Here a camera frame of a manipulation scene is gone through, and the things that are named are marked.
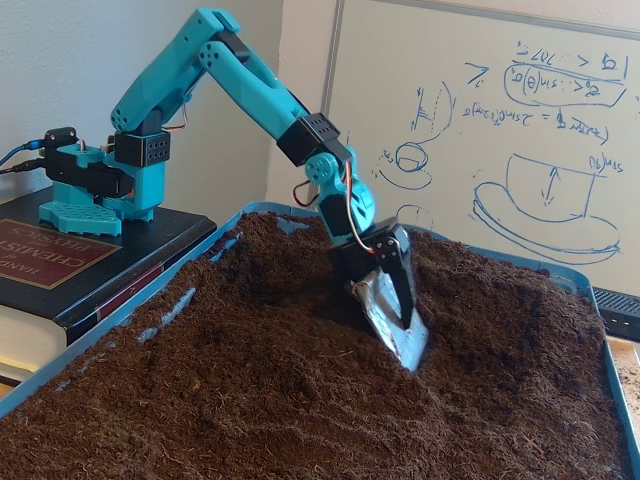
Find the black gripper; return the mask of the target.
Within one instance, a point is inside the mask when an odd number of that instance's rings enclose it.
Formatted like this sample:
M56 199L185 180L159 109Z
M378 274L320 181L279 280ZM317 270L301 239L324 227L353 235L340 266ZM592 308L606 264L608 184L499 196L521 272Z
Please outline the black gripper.
M414 309L409 235L397 218L391 217L374 223L360 240L373 252L349 238L332 247L329 258L341 275L357 281L352 283L351 293L376 337L405 369L417 371L429 334Z

